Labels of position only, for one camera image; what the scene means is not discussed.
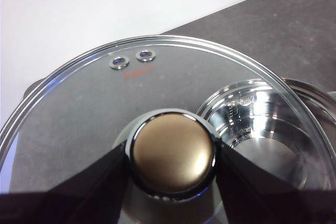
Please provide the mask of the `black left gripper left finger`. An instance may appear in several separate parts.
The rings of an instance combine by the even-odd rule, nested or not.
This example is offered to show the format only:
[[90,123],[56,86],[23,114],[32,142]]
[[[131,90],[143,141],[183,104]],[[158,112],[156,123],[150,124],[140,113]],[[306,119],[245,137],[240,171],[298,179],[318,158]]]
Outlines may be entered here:
[[46,192],[1,195],[1,223],[117,223],[128,184],[125,142]]

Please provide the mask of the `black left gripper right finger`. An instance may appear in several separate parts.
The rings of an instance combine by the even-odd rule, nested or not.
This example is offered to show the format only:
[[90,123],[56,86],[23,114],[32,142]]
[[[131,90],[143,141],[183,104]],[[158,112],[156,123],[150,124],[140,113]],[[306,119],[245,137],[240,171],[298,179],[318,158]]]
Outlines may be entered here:
[[229,223],[335,223],[334,190],[300,190],[227,144],[216,155],[216,183]]

